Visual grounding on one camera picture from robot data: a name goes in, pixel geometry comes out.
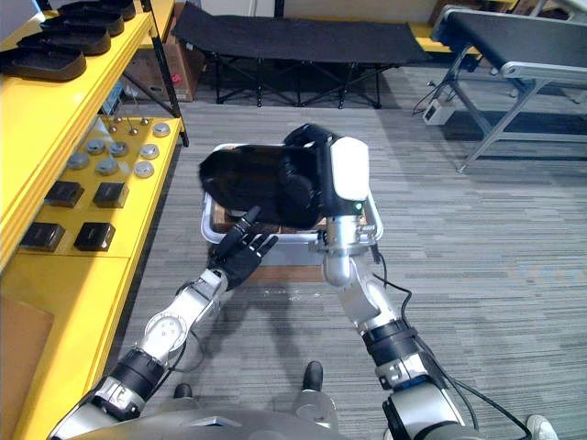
cardboard box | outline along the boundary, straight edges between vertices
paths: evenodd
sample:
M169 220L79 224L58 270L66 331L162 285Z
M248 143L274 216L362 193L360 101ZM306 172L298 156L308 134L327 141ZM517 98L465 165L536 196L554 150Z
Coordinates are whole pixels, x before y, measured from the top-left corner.
M23 302L0 297L2 344L1 437L12 438L40 356L53 324L53 315Z
M175 18L181 14L182 9L183 3L175 4L170 29L175 26ZM188 50L181 46L171 33L163 42L163 52L165 52L165 58L169 65L173 88L178 101L193 101L198 78L205 65L204 54L197 49ZM128 64L126 72L145 85L161 100L169 101L153 49L137 50L137 53ZM126 94L134 94L137 99L150 99L126 78L122 77L121 82Z

white wall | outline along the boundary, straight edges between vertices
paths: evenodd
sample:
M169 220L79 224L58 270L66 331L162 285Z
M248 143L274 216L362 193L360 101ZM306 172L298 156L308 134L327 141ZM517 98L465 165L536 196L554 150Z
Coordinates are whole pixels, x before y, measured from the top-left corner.
M38 11L32 0L0 0L0 40L27 23Z
M285 17L427 22L437 0L285 0Z
M201 0L202 9L214 16L273 17L274 0Z

shoe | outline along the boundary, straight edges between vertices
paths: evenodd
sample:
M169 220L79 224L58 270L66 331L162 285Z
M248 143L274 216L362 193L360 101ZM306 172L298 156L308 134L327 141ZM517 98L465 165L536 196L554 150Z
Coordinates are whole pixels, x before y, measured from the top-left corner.
M559 440L559 436L554 432L552 424L541 415L531 415L528 417L526 427L532 433L532 440Z
M192 387L190 387L187 383L180 383L175 387L175 392L173 393L174 399L181 399L183 397L193 397L192 395Z
M317 360L313 360L305 368L304 384L302 390L322 390L322 364Z

white sneaker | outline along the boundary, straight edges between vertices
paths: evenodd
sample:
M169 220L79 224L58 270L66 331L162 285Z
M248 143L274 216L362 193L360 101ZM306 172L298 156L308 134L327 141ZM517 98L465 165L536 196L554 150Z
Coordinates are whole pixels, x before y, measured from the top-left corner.
M552 424L541 415L531 415L528 417L526 427L532 433L532 440L559 440L559 436L554 432Z

black mesh fabric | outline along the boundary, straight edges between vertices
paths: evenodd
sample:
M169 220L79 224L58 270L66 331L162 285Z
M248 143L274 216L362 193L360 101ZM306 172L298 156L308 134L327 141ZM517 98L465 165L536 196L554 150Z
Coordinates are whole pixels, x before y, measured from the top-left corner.
M509 61L587 68L587 25L460 11L447 21L497 68Z
M429 58L406 24L211 16L190 3L173 34L200 50L243 58L398 65Z

